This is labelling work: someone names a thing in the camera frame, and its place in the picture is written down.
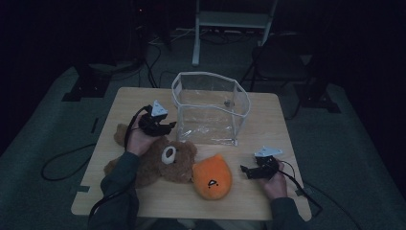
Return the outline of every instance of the clear plastic bag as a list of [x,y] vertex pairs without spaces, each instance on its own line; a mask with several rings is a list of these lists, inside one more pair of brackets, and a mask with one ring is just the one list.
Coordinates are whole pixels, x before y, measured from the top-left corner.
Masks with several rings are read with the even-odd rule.
[[236,80],[207,72],[182,72],[172,83],[178,110],[177,140],[237,145],[251,102]]

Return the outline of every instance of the orange plush ear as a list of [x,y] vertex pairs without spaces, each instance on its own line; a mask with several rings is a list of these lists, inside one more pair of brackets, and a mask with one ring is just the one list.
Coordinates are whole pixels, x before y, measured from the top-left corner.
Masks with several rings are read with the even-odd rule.
[[220,199],[230,192],[233,178],[220,154],[194,164],[192,169],[194,188],[204,198]]

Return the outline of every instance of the human hand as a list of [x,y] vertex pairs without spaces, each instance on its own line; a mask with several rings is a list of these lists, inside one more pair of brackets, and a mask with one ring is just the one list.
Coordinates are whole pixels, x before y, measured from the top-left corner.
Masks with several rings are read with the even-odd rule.
[[[283,171],[284,164],[279,160],[278,164],[279,170]],[[260,179],[259,184],[270,201],[280,197],[287,197],[286,179],[280,172],[275,173],[271,179]]]
[[137,116],[135,119],[134,124],[131,127],[131,131],[128,135],[128,142],[126,146],[126,150],[138,155],[142,156],[144,153],[146,153],[149,149],[149,147],[154,143],[156,140],[158,140],[161,137],[152,137],[146,135],[139,127],[138,127],[138,122],[141,119],[141,115]]

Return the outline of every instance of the person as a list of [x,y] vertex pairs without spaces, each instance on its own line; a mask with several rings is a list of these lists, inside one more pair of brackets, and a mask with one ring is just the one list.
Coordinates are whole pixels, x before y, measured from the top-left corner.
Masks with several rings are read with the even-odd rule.
[[[134,182],[140,165],[140,157],[147,152],[152,143],[160,138],[148,136],[138,128],[140,117],[137,117],[134,122],[125,152],[114,170],[101,182],[103,197],[112,196],[118,191],[125,192],[109,199],[97,208],[94,215],[89,217],[89,230],[136,229],[139,200],[134,189]],[[279,166],[282,171],[283,163],[279,162]],[[273,230],[307,229],[295,202],[292,198],[287,197],[286,180],[283,174],[278,172],[269,180],[260,179],[259,184],[270,200]],[[182,226],[176,229],[187,229]]]

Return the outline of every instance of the green sleeve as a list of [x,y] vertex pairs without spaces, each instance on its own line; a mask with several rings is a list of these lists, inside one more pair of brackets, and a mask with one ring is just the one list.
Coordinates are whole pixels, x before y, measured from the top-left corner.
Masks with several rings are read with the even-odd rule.
[[[130,183],[135,181],[140,159],[137,155],[125,152],[111,174],[101,182],[104,197],[118,191],[125,190]],[[88,229],[131,229],[135,228],[138,214],[139,200],[131,185],[122,195],[119,195],[104,204],[89,220]]]
[[299,215],[295,201],[289,197],[276,198],[271,202],[272,230],[308,229],[306,222]]

